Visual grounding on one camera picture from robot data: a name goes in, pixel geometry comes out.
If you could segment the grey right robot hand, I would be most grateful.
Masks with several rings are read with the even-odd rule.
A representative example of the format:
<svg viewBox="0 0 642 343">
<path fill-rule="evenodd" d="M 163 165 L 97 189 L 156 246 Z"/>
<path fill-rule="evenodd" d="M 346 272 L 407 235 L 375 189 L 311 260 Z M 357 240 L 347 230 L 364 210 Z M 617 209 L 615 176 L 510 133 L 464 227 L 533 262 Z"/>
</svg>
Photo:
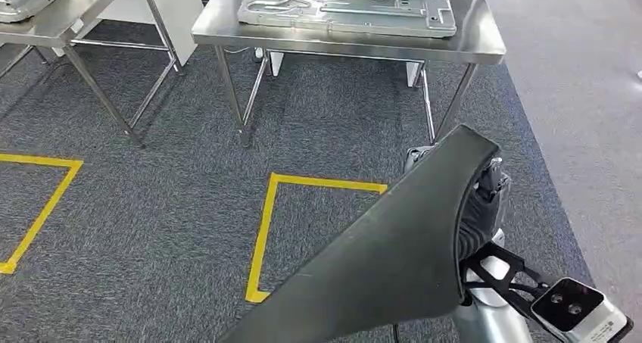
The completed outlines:
<svg viewBox="0 0 642 343">
<path fill-rule="evenodd" d="M 502 159 L 494 157 L 470 189 L 463 207 L 458 235 L 458 257 L 473 255 L 497 233 L 506 209 L 511 179 L 502 170 Z"/>
</svg>

